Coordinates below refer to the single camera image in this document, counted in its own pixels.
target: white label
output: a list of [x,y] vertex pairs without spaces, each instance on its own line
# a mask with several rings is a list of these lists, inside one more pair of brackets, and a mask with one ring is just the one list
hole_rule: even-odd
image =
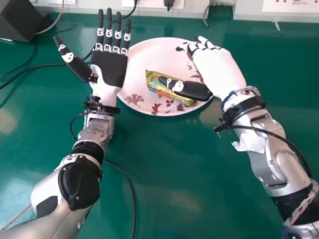
[[263,11],[319,13],[319,0],[264,0]]

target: yellow wrapper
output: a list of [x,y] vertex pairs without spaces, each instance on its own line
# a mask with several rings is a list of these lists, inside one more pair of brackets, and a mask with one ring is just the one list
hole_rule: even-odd
[[175,94],[172,90],[168,89],[164,84],[162,84],[159,81],[160,76],[165,76],[165,77],[172,79],[172,80],[177,80],[177,81],[180,80],[180,79],[177,79],[175,77],[162,74],[160,72],[146,70],[146,80],[147,80],[146,84],[147,84],[150,91],[152,91],[156,94],[159,94],[161,96],[164,96],[166,98],[169,98],[171,100],[172,99],[178,100],[181,103],[183,103],[184,105],[189,106],[189,107],[193,106],[197,103],[197,101],[195,101],[195,100],[192,100],[192,99],[189,99],[189,98],[186,98],[183,96],[179,96],[179,95]]

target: robot wrist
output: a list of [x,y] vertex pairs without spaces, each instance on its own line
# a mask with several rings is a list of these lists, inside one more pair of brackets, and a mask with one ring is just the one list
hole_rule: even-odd
[[224,112],[226,112],[229,108],[232,108],[254,96],[260,96],[260,93],[259,90],[253,86],[247,86],[245,88],[234,90],[230,92],[227,97],[225,97],[220,107]]

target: pink plate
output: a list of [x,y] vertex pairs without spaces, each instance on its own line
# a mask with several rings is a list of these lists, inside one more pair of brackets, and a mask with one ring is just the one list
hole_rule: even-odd
[[154,38],[130,48],[129,65],[123,89],[118,97],[127,106],[153,116],[177,116],[194,111],[207,102],[186,107],[177,101],[150,92],[145,70],[158,71],[185,81],[202,82],[193,62],[186,53],[175,49],[187,40],[172,37]]

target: green table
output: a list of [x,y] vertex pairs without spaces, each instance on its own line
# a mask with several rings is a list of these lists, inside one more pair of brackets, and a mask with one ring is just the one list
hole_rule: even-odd
[[[200,19],[132,17],[132,22],[133,44],[153,37],[203,35],[229,49],[248,85],[259,88],[288,139],[319,175],[318,24],[280,23],[277,31],[271,22],[233,21],[229,8],[214,10],[209,28]],[[64,14],[57,32],[37,39],[32,65],[61,62],[55,34],[76,55],[86,55],[95,42],[96,25],[95,15]],[[32,46],[1,43],[0,52],[2,74],[27,59]],[[0,225],[29,204],[33,186],[70,152],[68,124],[83,111],[82,101],[90,92],[66,67],[30,72],[1,90]],[[219,138],[213,132],[221,115],[219,104],[215,100],[204,111],[159,118],[118,100],[122,113],[107,159],[122,166],[134,183],[137,238],[279,238],[282,220],[254,177],[248,155],[231,146],[234,133]],[[82,125],[78,120],[74,128]],[[129,239],[129,185],[115,168],[104,165],[103,170],[101,198],[78,238]],[[32,216],[27,212],[19,221]]]

